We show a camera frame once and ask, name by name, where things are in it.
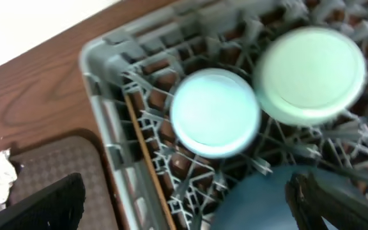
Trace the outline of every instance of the wooden stick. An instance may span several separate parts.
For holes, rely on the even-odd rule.
[[[167,201],[165,200],[164,193],[163,193],[163,190],[161,188],[160,181],[158,180],[158,176],[156,174],[156,170],[154,168],[153,162],[151,161],[151,157],[150,157],[150,153],[149,153],[148,148],[147,148],[146,141],[144,140],[143,133],[141,132],[139,123],[137,122],[137,116],[135,115],[134,108],[133,108],[133,103],[132,103],[132,100],[130,99],[129,95],[125,95],[125,102],[127,104],[127,109],[128,109],[128,113],[130,115],[130,119],[133,122],[135,133],[136,133],[137,138],[138,138],[139,143],[140,143],[141,151],[143,152],[144,159],[145,159],[145,161],[147,163],[147,167],[150,171],[150,175],[153,178],[153,183],[156,186],[158,198],[160,199],[160,202],[161,202],[161,205],[163,207],[165,216],[167,217],[167,222],[170,226],[170,229],[177,230],[176,225],[175,225],[174,220],[173,220],[173,217],[170,214],[170,209],[167,205]]]

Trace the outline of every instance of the white wall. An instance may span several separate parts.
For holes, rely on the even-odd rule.
[[[0,0],[0,65],[120,0]]]

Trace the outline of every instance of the brown table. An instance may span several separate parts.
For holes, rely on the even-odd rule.
[[[15,154],[72,134],[88,138],[100,149],[79,71],[79,52],[93,38],[171,2],[115,4],[1,66],[0,150],[11,147]]]

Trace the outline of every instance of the mint green cup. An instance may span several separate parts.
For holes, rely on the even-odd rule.
[[[357,44],[321,27],[291,31],[268,48],[254,72],[257,99],[287,125],[318,125],[336,118],[362,94],[367,68]]]

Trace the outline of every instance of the black object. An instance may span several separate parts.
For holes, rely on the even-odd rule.
[[[82,176],[70,174],[0,211],[0,230],[76,230],[85,196]]]
[[[368,206],[338,188],[318,182],[312,173],[294,174],[285,186],[286,201],[300,230],[368,230]]]

